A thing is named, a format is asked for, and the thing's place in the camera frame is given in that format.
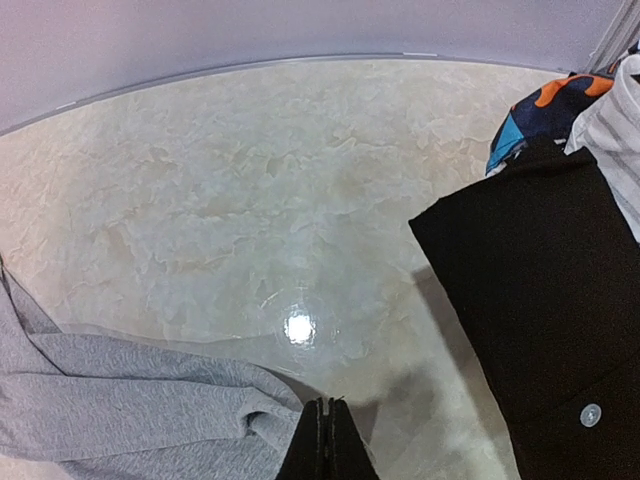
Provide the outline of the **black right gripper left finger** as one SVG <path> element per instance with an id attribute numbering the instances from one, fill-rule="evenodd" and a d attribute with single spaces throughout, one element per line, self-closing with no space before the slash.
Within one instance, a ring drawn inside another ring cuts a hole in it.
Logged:
<path id="1" fill-rule="evenodd" d="M 276 480 L 329 478 L 328 421 L 322 398 L 304 405 Z"/>

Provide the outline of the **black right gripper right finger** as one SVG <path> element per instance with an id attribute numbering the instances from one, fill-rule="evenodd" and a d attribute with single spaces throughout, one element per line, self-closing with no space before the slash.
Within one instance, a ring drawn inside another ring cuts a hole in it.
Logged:
<path id="1" fill-rule="evenodd" d="M 379 480 L 347 403 L 329 399 L 327 423 L 328 478 Z"/>

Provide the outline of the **grey tank top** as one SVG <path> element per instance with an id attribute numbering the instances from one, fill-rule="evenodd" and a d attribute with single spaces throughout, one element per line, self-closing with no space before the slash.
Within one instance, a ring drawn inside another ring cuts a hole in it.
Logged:
<path id="1" fill-rule="evenodd" d="M 250 363 L 65 333 L 1 276 L 1 452 L 75 479 L 272 479 L 302 404 Z"/>

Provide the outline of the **black shirt with buttons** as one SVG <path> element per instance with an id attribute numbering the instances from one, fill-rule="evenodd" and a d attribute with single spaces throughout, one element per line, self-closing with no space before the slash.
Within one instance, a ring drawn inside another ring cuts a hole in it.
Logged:
<path id="1" fill-rule="evenodd" d="M 409 223 L 524 479 L 639 475 L 639 247 L 595 158 L 531 143 Z"/>

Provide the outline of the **colourful patterned garment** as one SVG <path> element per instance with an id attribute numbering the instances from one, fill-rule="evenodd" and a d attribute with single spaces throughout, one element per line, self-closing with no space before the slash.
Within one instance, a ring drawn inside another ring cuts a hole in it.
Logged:
<path id="1" fill-rule="evenodd" d="M 529 140 L 548 137 L 566 141 L 575 119 L 614 85 L 617 69 L 624 59 L 639 52 L 634 42 L 618 59 L 593 73 L 570 73 L 553 80 L 514 104 L 491 144 L 485 168 L 487 174 L 526 147 Z"/>

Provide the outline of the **white striped garment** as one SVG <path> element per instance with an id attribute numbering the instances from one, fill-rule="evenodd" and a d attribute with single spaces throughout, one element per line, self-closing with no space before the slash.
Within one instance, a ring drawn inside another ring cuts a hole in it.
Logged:
<path id="1" fill-rule="evenodd" d="M 635 237 L 639 236 L 639 55 L 626 57 L 613 87 L 574 121 L 564 152 L 594 156 Z"/>

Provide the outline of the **right aluminium corner post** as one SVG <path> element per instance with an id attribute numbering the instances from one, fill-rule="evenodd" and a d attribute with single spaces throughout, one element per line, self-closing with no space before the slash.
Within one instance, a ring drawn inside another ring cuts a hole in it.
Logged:
<path id="1" fill-rule="evenodd" d="M 639 39 L 639 0 L 625 0 L 605 31 L 602 40 L 584 67 L 586 71 L 604 68 L 626 52 Z"/>

